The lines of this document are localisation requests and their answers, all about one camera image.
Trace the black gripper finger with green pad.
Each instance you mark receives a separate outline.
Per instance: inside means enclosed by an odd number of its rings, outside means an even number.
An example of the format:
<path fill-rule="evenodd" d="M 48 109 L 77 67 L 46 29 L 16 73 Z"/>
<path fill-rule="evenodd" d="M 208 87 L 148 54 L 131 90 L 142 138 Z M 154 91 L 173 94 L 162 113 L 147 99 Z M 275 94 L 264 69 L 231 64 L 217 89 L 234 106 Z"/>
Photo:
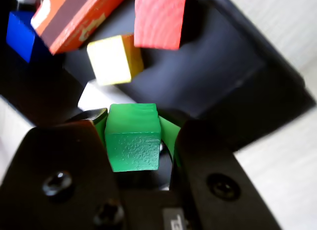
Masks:
<path fill-rule="evenodd" d="M 171 189 L 193 230 L 277 230 L 273 214 L 215 130 L 204 121 L 179 127 L 160 118 L 173 156 Z"/>

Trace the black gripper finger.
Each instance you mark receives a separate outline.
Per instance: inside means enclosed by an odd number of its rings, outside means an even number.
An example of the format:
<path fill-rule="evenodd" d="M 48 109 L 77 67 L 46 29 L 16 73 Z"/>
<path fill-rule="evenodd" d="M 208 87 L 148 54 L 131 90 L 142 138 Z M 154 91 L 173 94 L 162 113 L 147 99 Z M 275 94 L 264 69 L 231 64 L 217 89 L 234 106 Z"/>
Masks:
<path fill-rule="evenodd" d="M 106 150 L 90 121 L 32 128 L 0 187 L 3 230 L 123 230 Z"/>

